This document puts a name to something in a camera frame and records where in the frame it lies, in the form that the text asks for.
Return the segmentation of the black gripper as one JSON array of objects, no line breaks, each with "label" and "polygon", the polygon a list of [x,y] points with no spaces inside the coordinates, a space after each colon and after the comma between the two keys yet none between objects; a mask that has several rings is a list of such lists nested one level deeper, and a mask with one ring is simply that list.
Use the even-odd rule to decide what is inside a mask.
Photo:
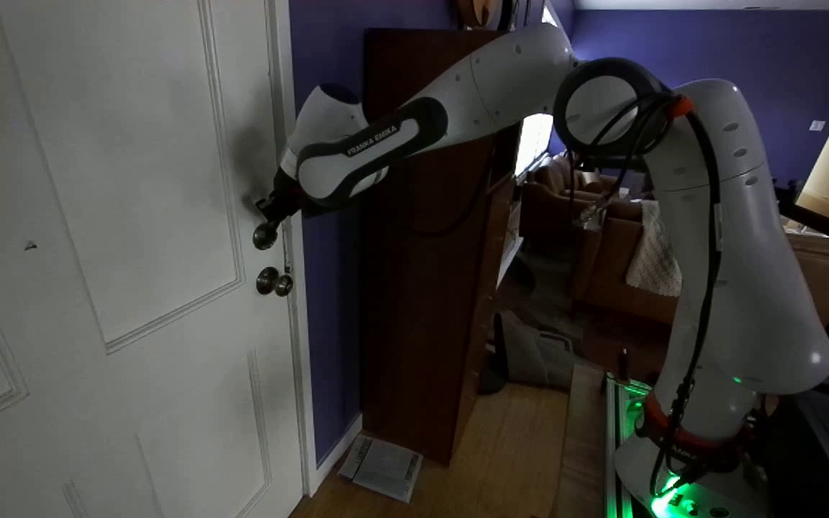
[{"label": "black gripper", "polygon": [[277,173],[274,186],[256,202],[256,209],[269,224],[280,224],[303,208],[305,191],[287,173]]}]

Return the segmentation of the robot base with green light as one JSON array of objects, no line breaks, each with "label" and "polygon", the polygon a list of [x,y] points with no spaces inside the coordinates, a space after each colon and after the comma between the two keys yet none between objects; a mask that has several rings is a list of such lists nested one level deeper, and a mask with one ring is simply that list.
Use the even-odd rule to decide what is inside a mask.
[{"label": "robot base with green light", "polygon": [[656,464],[656,445],[636,434],[646,382],[605,378],[605,398],[605,518],[772,518],[769,487],[752,481],[742,464],[699,477],[689,477],[677,457]]}]

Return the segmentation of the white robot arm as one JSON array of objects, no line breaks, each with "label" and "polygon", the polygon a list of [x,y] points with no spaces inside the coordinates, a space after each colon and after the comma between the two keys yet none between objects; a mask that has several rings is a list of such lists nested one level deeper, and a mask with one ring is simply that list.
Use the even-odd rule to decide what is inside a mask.
[{"label": "white robot arm", "polygon": [[331,209],[379,184],[392,165],[551,116],[578,155],[639,158],[682,271],[667,361],[641,438],[721,451],[759,395],[800,395],[829,378],[829,336],[781,228],[762,135],[729,80],[667,86],[624,57],[581,60],[565,31],[529,27],[454,60],[372,120],[313,89],[256,205],[254,243],[286,218]]}]

